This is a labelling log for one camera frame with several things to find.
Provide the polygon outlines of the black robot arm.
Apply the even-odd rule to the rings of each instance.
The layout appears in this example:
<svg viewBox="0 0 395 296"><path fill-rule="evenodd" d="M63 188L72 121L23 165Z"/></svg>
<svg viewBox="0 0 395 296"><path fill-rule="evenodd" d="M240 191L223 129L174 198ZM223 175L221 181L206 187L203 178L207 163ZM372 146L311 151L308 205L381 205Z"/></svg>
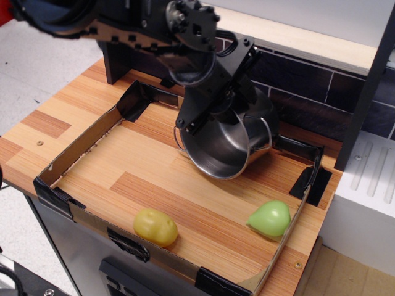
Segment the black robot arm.
<svg viewBox="0 0 395 296"><path fill-rule="evenodd" d="M230 109L256 105L257 90L246 70L256 52L251 37L217 27L212 6L199 1L13 1L37 30L67 39L124 44L155 57L185 89L175 122L194 133L212 116L228 123Z"/></svg>

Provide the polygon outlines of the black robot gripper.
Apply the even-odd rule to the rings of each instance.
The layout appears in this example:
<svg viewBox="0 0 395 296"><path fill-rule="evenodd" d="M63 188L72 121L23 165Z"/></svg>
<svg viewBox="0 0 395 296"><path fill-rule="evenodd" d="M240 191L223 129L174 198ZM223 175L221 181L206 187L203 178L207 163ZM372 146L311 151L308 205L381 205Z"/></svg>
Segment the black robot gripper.
<svg viewBox="0 0 395 296"><path fill-rule="evenodd" d="M220 121L248 114L257 100L253 82L246 71L260 57L250 36L234 40L215 54L204 81L185 87L185 97L176 120L181 131L196 133L209 116Z"/></svg>

